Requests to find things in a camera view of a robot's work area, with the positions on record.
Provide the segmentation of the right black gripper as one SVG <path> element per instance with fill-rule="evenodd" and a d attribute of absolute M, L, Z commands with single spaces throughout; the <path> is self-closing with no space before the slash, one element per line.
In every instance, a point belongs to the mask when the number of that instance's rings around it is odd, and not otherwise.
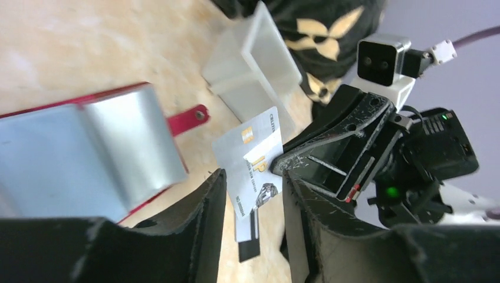
<path fill-rule="evenodd" d="M 377 206 L 379 221 L 387 228 L 438 223 L 453 212 L 440 194 L 444 181 L 479 169 L 453 110 L 408 110 L 415 123 L 394 145 L 374 178 L 376 196 L 368 200 Z M 388 98 L 342 84 L 326 106 L 313 104 L 311 124 L 284 144 L 271 172 L 291 172 L 320 192 L 349 202 L 375 163 L 368 150 L 394 112 Z"/>

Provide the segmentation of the black glossy credit card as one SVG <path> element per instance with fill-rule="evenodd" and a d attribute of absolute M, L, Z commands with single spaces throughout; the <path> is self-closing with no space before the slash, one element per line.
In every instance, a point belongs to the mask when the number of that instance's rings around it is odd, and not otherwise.
<path fill-rule="evenodd" d="M 238 256 L 239 262 L 245 262 L 252 258 L 260 256 L 260 241 L 259 239 L 252 239 L 250 241 L 238 242 Z"/>

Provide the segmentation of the white plastic card box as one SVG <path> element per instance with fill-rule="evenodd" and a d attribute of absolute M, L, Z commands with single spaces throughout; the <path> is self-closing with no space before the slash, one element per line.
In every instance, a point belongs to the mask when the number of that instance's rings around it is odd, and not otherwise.
<path fill-rule="evenodd" d="M 263 2 L 253 15 L 223 29 L 201 73 L 240 122 L 276 107 L 282 139 L 293 135 L 287 99 L 302 75 Z"/>

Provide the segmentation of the white credit card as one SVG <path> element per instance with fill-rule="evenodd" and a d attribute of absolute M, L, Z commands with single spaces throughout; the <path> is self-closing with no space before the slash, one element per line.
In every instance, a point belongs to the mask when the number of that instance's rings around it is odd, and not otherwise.
<path fill-rule="evenodd" d="M 283 154 L 278 111 L 271 107 L 212 143 L 217 164 L 226 172 L 227 191 L 236 218 L 247 218 L 282 192 L 282 177 L 271 172 Z"/>

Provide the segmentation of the red card holder wallet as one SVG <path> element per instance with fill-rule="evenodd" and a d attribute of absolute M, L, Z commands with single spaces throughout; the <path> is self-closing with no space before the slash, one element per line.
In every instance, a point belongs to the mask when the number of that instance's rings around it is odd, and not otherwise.
<path fill-rule="evenodd" d="M 206 106 L 166 117 L 143 82 L 1 116 L 1 217 L 121 222 L 188 168 L 175 137 Z"/>

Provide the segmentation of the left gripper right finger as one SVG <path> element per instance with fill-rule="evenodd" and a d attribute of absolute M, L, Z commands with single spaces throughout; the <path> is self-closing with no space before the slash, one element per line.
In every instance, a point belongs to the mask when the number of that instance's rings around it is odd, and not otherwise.
<path fill-rule="evenodd" d="M 435 225 L 383 229 L 356 218 L 297 175 L 283 177 L 293 282 L 498 282 L 499 202 L 452 185 L 453 213 Z"/>

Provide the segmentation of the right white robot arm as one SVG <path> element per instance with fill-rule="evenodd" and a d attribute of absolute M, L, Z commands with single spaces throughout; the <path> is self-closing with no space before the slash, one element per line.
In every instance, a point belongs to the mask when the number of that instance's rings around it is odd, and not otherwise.
<path fill-rule="evenodd" d="M 342 208 L 365 200 L 385 227 L 499 223 L 499 202 L 448 184 L 479 168 L 454 111 L 398 110 L 383 96 L 342 85 L 323 114 L 271 165 L 293 172 Z"/>

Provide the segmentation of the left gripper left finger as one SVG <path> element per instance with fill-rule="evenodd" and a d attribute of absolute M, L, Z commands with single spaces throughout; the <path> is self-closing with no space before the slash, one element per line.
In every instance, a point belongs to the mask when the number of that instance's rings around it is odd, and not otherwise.
<path fill-rule="evenodd" d="M 1 220 L 2 282 L 216 282 L 226 172 L 132 228 L 106 218 Z"/>

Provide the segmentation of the silver card with black stripe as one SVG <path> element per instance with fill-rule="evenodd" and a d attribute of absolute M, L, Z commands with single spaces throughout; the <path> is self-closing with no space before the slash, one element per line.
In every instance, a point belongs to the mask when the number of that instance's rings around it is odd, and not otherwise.
<path fill-rule="evenodd" d="M 254 241 L 259 238 L 258 211 L 253 210 L 244 219 L 235 217 L 235 241 L 238 243 Z"/>

